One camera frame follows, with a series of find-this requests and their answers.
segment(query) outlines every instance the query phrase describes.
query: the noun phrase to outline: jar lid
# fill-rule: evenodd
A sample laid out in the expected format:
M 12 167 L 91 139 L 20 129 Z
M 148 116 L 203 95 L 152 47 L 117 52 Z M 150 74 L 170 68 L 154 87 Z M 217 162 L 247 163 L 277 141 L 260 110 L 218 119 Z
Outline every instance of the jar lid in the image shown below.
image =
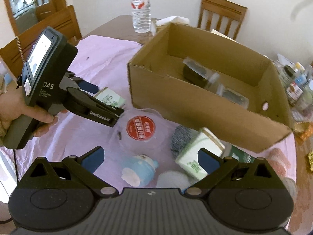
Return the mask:
M 302 73 L 303 73 L 304 70 L 305 70 L 305 68 L 303 67 L 303 65 L 302 65 L 301 63 L 299 63 L 299 62 L 297 62 L 297 63 L 295 64 L 295 67 L 296 67 L 299 71 L 301 71 Z
M 288 75 L 289 77 L 295 78 L 295 70 L 294 70 L 291 66 L 286 65 L 286 66 L 284 67 L 284 70 L 285 70 L 285 72 L 287 73 L 287 75 Z

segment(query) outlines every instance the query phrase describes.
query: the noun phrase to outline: plush toy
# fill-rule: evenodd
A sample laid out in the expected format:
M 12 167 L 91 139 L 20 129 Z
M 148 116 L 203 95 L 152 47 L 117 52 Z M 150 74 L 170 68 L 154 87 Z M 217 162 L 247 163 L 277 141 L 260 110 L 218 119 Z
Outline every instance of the plush toy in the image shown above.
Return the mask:
M 122 179 L 133 187 L 148 185 L 154 177 L 157 161 L 146 155 L 137 155 L 128 158 L 123 165 Z

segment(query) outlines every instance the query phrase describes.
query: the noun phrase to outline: hand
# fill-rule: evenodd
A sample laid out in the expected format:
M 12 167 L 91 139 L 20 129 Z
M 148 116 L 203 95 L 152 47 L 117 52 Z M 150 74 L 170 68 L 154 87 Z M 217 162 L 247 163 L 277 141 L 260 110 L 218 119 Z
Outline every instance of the hand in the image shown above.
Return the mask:
M 58 121 L 58 117 L 52 116 L 39 106 L 27 106 L 24 101 L 22 88 L 2 94 L 0 96 L 0 120 L 4 129 L 9 129 L 12 121 L 21 115 L 46 123 L 34 132 L 35 137 L 41 137 L 46 134 L 50 126 L 55 125 Z

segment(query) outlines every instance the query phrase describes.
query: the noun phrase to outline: transparent container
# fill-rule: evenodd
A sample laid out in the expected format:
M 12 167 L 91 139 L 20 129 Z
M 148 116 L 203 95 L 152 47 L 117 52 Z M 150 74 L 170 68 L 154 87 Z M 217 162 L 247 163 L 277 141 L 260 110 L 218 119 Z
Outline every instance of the transparent container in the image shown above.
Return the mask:
M 313 102 L 313 81 L 309 80 L 308 83 L 304 86 L 303 94 L 298 99 L 295 108 L 302 112 L 307 109 L 309 105 Z
M 168 136 L 166 120 L 152 109 L 130 109 L 123 113 L 115 128 L 119 143 L 126 152 L 138 155 L 160 150 Z
M 313 103 L 311 103 L 306 109 L 301 110 L 300 114 L 304 116 L 306 119 L 312 119 L 313 116 Z
M 205 90 L 216 92 L 220 78 L 217 72 L 204 67 L 189 57 L 183 63 L 185 64 L 183 74 L 187 80 Z
M 151 25 L 150 0 L 131 0 L 131 6 L 135 32 L 149 32 Z
M 225 87 L 223 84 L 220 84 L 218 86 L 216 94 L 219 96 L 222 96 L 222 97 L 224 97 L 224 98 L 226 98 L 226 99 L 228 99 L 234 103 L 241 105 L 246 110 L 249 107 L 249 99 L 247 97 L 244 97 L 240 93 L 237 93 L 236 91 Z
M 278 74 L 284 69 L 284 66 L 280 63 L 280 61 L 275 61 L 273 64 L 275 65 Z
M 290 83 L 295 79 L 295 70 L 286 65 L 279 73 L 279 79 L 284 88 L 288 87 Z

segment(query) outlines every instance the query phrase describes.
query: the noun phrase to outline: box flap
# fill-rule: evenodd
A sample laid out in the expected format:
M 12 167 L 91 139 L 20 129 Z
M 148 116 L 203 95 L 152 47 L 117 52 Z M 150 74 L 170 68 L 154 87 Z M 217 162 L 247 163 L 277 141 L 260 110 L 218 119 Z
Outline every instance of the box flap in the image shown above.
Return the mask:
M 245 110 L 200 87 L 146 68 L 128 65 L 133 105 L 152 108 L 168 120 L 200 129 L 207 127 L 219 139 L 262 152 L 291 130 L 267 117 Z
M 149 61 L 155 61 L 160 54 L 166 54 L 170 25 L 159 31 L 146 45 L 144 45 L 129 61 L 129 63 L 144 66 L 152 70 Z
M 258 88 L 258 109 L 256 112 L 293 128 L 294 120 L 291 115 L 285 89 L 281 85 L 277 70 L 271 61 L 269 61 L 269 66 L 260 80 Z M 264 103 L 268 104 L 267 110 L 262 109 Z
M 180 24 L 170 28 L 167 52 L 171 56 L 188 56 L 251 86 L 257 86 L 268 67 L 268 58 L 222 36 Z

